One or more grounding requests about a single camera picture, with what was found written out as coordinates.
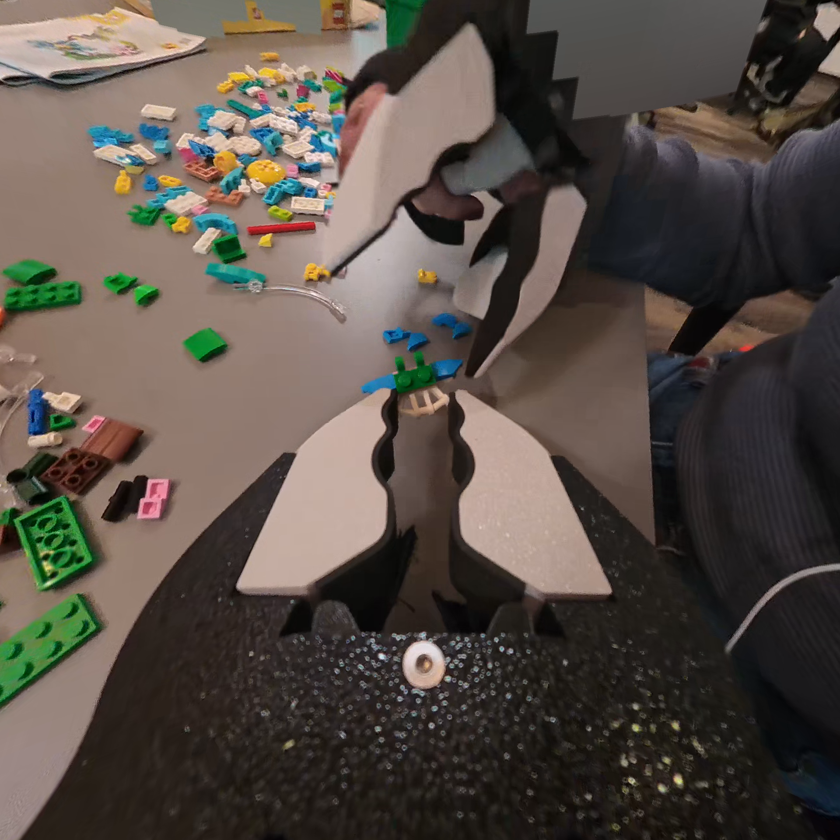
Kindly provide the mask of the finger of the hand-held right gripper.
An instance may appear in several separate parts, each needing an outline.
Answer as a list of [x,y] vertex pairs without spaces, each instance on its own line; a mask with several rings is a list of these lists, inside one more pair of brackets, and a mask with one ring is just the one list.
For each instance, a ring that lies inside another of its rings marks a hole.
[[340,270],[381,236],[445,154],[480,140],[495,118],[490,53],[467,23],[374,109],[341,175],[325,236],[326,269]]
[[478,321],[465,375],[488,372],[540,319],[574,254],[587,204],[574,185],[545,187],[504,206],[455,282],[453,303]]

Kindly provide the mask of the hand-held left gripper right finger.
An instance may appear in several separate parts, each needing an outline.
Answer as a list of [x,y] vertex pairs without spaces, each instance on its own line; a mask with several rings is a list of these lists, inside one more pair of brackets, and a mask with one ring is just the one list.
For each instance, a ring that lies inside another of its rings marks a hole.
[[534,602],[603,601],[613,589],[549,451],[465,390],[450,396],[458,483],[453,531],[498,595]]

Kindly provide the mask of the small blue green lego build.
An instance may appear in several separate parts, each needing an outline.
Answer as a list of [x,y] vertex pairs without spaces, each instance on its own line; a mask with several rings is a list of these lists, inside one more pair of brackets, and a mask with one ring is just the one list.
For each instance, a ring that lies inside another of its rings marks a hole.
[[397,410],[407,417],[428,417],[445,409],[449,403],[440,382],[455,378],[462,360],[439,360],[428,363],[421,351],[413,353],[414,367],[406,367],[403,357],[395,357],[395,371],[364,383],[363,394],[369,395],[381,390],[397,394]]

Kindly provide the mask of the pile of green pink lego pieces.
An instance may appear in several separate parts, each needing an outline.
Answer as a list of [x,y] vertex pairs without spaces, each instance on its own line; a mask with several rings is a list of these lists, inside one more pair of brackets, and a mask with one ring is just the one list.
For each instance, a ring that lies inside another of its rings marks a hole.
[[[82,303],[82,288],[74,280],[57,281],[57,269],[36,259],[23,259],[3,269],[12,281],[6,289],[2,309],[6,313],[41,312],[73,308]],[[138,306],[146,307],[160,296],[157,287],[140,284],[122,272],[106,276],[110,291],[131,292]],[[74,392],[50,392],[24,385],[27,445],[33,455],[22,466],[11,469],[2,479],[24,503],[2,509],[2,549],[22,550],[37,592],[52,592],[87,573],[97,562],[82,527],[73,500],[123,461],[144,434],[139,427],[110,416],[95,415],[78,426],[76,415],[85,400]],[[86,435],[77,446],[65,445],[67,430],[79,427]],[[169,492],[154,489],[151,480],[124,481],[109,500],[103,519],[119,519],[137,499],[134,509],[141,518],[158,518]],[[86,596],[70,594],[50,607],[41,617],[2,642],[2,709],[75,653],[101,629],[98,616]]]

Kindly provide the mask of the person's right forearm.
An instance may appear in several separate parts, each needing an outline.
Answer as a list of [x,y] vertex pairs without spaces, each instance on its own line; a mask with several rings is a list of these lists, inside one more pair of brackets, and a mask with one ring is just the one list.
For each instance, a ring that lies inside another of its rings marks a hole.
[[766,163],[628,129],[588,267],[693,308],[838,278],[838,122],[796,133]]

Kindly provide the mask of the large green lego piece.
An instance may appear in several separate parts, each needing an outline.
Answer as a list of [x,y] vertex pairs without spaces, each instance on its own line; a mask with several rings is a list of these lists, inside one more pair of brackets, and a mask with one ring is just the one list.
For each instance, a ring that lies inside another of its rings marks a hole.
[[388,49],[404,46],[410,39],[425,3],[424,0],[385,1],[386,45]]

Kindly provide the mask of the pile of blue white lego pieces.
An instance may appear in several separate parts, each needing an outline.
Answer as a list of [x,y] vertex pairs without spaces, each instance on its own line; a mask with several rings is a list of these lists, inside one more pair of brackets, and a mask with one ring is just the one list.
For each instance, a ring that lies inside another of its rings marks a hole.
[[94,124],[94,157],[143,228],[196,236],[192,252],[246,258],[247,226],[328,222],[338,181],[345,77],[274,50],[227,73],[216,99],[188,112],[147,103],[135,128]]

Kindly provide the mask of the green curved lego slope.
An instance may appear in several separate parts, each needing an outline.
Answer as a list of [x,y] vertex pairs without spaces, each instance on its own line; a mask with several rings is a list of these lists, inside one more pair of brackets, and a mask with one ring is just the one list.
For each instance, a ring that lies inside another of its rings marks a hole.
[[228,351],[228,343],[212,328],[200,329],[182,342],[184,350],[198,363],[206,363]]

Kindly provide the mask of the clear curved lego piece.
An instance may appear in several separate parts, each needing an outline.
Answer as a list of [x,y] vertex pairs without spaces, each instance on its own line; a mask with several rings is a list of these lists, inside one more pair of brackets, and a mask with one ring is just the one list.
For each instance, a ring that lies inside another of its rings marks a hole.
[[324,295],[318,290],[291,285],[268,286],[259,280],[250,280],[246,283],[234,283],[232,288],[236,291],[243,291],[252,295],[261,295],[268,292],[281,293],[288,296],[306,298],[326,308],[332,316],[340,323],[345,323],[348,318],[347,309],[336,300]]

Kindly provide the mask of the teal curved lego piece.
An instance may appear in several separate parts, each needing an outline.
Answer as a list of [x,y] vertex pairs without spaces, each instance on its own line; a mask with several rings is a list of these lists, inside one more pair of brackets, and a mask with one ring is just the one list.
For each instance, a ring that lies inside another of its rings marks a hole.
[[253,285],[264,286],[266,275],[234,264],[208,263],[205,267],[205,274],[228,285]]

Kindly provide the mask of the person's right hand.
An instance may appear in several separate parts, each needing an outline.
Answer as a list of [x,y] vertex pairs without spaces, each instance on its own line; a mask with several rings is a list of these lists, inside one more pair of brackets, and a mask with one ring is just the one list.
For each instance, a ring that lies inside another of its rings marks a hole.
[[[539,193],[544,186],[540,174],[522,171],[504,184],[490,189],[490,194],[503,205],[518,203],[522,198]],[[411,198],[411,204],[421,214],[451,221],[476,221],[485,210],[473,194],[456,195],[450,192],[440,173],[436,173],[426,187]]]

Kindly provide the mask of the yellow cardboard box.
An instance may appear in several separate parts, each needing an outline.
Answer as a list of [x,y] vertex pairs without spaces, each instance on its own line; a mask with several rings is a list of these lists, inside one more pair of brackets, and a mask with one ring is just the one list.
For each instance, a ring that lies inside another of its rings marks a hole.
[[223,19],[225,35],[256,35],[267,33],[294,33],[293,24],[267,17],[255,1],[237,2],[236,9]]
[[320,1],[321,31],[376,27],[383,6],[372,1]]

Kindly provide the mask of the person's leg blue jeans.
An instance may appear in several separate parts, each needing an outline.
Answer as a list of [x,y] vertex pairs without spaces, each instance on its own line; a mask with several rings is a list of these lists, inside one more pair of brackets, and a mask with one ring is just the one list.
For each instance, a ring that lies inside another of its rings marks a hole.
[[658,351],[647,354],[649,431],[656,466],[673,458],[682,417],[713,375],[737,355],[735,351],[694,356]]

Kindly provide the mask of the person's torso dark sweater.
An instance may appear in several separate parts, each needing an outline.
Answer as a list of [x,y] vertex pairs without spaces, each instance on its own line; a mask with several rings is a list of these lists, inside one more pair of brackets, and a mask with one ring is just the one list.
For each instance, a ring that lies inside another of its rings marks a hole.
[[839,298],[715,373],[675,442],[726,652],[789,791],[838,821]]

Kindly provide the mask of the folded instruction booklets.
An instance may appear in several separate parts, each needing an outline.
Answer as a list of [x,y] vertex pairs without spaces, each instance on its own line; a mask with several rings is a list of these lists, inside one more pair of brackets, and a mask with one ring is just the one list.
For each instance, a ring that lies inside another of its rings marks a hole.
[[1,27],[1,82],[73,87],[204,50],[206,39],[115,7]]

